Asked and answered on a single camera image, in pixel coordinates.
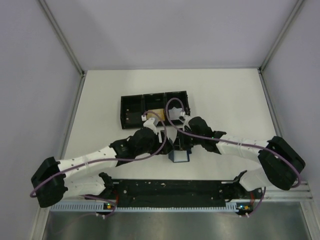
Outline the white card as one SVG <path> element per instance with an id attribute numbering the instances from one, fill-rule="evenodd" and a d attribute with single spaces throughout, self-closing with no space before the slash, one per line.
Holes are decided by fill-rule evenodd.
<path id="1" fill-rule="evenodd" d="M 173 162 L 174 163 L 184 163 L 188 162 L 188 152 L 187 151 L 174 151 L 173 152 Z"/>

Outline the blue leather card holder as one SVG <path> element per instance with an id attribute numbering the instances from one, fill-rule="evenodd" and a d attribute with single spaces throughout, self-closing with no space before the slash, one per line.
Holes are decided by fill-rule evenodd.
<path id="1" fill-rule="evenodd" d="M 173 150 L 168 154 L 168 158 L 173 163 L 187 163 L 190 162 L 191 150 Z"/>

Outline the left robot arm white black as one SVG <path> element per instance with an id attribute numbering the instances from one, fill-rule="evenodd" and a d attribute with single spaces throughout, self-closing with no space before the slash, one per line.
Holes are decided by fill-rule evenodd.
<path id="1" fill-rule="evenodd" d="M 114 183 L 107 173 L 109 169 L 166 155 L 168 144 L 167 129 L 144 126 L 89 154 L 60 160 L 46 158 L 31 177 L 30 197 L 37 199 L 41 208 L 75 197 L 110 200 Z"/>

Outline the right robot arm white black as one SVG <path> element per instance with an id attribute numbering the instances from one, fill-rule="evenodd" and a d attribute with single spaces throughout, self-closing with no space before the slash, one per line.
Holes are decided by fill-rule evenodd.
<path id="1" fill-rule="evenodd" d="M 245 198 L 251 191 L 275 186 L 288 191 L 302 182 L 301 172 L 305 161 L 282 138 L 273 136 L 270 140 L 250 140 L 234 137 L 224 131 L 214 131 L 199 116 L 181 116 L 183 128 L 191 146 L 200 145 L 206 151 L 251 160 L 260 165 L 255 170 L 244 170 L 234 180 L 233 192 Z"/>

